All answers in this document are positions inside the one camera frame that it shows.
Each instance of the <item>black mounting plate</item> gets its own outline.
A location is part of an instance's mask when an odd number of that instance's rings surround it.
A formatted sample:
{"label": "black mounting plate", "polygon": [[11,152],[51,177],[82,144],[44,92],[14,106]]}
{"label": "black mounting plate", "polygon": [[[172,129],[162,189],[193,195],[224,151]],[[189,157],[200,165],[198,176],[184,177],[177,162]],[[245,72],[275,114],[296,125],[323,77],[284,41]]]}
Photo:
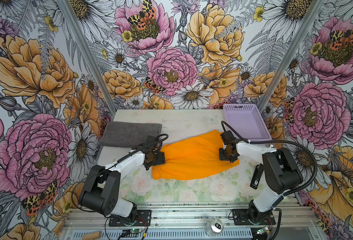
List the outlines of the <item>black mounting plate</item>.
{"label": "black mounting plate", "polygon": [[[143,220],[146,221],[146,225],[150,226],[151,223],[151,210],[138,210],[136,212],[137,216],[142,218]],[[135,227],[141,227],[144,226],[145,224],[142,221],[139,220],[135,220],[134,224],[132,225],[127,225],[124,222],[124,219],[122,219],[122,217],[114,215],[110,218],[110,221],[108,222],[108,225],[110,227],[131,227],[131,226],[135,226]]]}
{"label": "black mounting plate", "polygon": [[234,220],[234,224],[236,226],[239,226],[239,225],[256,225],[256,226],[268,225],[268,226],[270,226],[270,225],[275,224],[275,219],[274,219],[272,210],[270,210],[268,212],[266,217],[259,220],[259,224],[255,224],[249,220],[247,211],[248,211],[248,209],[232,209],[233,220]]}

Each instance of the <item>gray towel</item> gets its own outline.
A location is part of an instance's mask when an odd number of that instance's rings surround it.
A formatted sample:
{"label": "gray towel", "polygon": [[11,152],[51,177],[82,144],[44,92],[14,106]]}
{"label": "gray towel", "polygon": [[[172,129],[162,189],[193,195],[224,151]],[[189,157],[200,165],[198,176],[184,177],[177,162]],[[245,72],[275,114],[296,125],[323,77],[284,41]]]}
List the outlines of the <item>gray towel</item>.
{"label": "gray towel", "polygon": [[158,136],[159,123],[108,122],[99,145],[108,147],[135,147],[146,141],[148,135]]}

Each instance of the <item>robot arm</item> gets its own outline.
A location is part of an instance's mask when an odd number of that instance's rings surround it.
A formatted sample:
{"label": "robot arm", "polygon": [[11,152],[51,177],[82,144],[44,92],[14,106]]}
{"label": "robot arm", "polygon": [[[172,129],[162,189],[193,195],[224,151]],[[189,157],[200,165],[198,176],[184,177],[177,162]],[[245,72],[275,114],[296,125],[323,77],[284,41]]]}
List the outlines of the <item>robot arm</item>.
{"label": "robot arm", "polygon": [[84,183],[79,203],[104,216],[111,213],[121,216],[127,223],[133,223],[136,218],[136,204],[118,197],[120,180],[141,165],[148,170],[151,166],[165,163],[164,153],[156,149],[157,142],[158,137],[148,136],[144,144],[131,150],[130,153],[133,154],[121,162],[93,166]]}
{"label": "robot arm", "polygon": [[[271,210],[284,199],[284,193],[303,182],[303,176],[288,149],[242,142],[241,139],[236,139],[231,131],[223,132],[221,138],[226,147],[219,149],[220,160],[234,162],[239,158],[263,161],[256,171],[259,170],[261,175],[264,170],[269,187],[264,188],[249,203],[247,215],[251,222],[258,223],[270,216]],[[258,180],[253,177],[252,184],[258,185],[258,182],[254,181]]]}

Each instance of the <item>metal frame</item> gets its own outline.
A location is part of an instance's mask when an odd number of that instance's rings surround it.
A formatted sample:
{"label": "metal frame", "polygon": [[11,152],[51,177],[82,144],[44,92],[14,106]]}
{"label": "metal frame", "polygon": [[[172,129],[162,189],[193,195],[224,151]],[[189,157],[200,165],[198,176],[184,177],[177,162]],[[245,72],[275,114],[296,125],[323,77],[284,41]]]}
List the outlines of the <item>metal frame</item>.
{"label": "metal frame", "polygon": [[[319,228],[318,220],[310,207],[301,207],[294,195],[289,196],[288,202],[278,205],[282,209],[281,227],[309,227]],[[188,229],[204,228],[208,219],[220,218],[225,228],[239,228],[232,219],[228,218],[232,209],[246,209],[248,203],[143,203],[138,204],[138,209],[151,209],[150,229]],[[273,211],[278,219],[278,212]],[[64,226],[62,239],[71,240],[74,230],[101,230],[104,232],[106,218],[98,213],[86,213],[78,209],[71,211]],[[129,229],[138,227],[109,227],[111,229]]]}
{"label": "metal frame", "polygon": [[74,11],[72,10],[71,4],[68,2],[68,0],[60,0],[57,1],[57,3],[63,13],[64,18],[66,19],[69,30],[71,31],[71,35],[74,37],[74,41],[77,42],[79,49],[83,53],[83,56],[88,66],[90,67],[91,73],[94,76],[100,91],[102,92],[106,104],[112,114],[112,118],[114,118],[117,108],[110,96],[110,92],[108,91],[106,84],[102,79],[99,67],[96,63],[96,60],[94,59],[94,56],[92,55],[91,49],[87,43],[87,39],[83,34]]}
{"label": "metal frame", "polygon": [[291,60],[295,56],[295,52],[299,48],[301,41],[306,36],[310,26],[314,24],[315,17],[321,11],[325,0],[315,0],[313,1],[307,14],[304,16],[302,24],[299,26],[297,33],[294,35],[293,40],[290,42],[289,48],[285,52],[281,63],[278,66],[278,69],[275,71],[273,79],[270,82],[270,85],[267,87],[264,96],[262,97],[261,101],[258,104],[259,112],[262,112],[263,108],[266,106],[267,102],[269,102],[271,96],[273,95],[275,88],[278,86],[280,80],[283,77],[283,74],[286,71],[287,66],[289,66]]}

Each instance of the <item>white table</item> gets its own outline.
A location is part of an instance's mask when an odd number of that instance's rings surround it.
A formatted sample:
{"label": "white table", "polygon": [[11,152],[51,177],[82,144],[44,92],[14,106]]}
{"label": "white table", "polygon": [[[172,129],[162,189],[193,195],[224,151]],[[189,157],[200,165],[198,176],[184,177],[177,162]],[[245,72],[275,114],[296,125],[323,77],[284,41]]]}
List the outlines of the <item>white table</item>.
{"label": "white table", "polygon": [[[161,123],[161,133],[169,138],[165,144],[197,136],[214,129],[222,132],[222,110],[118,110],[114,121]],[[103,147],[97,164],[104,166],[122,156],[130,148]],[[120,185],[120,196],[135,202],[249,202],[267,187],[265,178],[257,190],[250,187],[251,178],[259,162],[241,159],[240,164],[219,174],[196,180],[154,180],[150,170],[142,165],[132,171]]]}

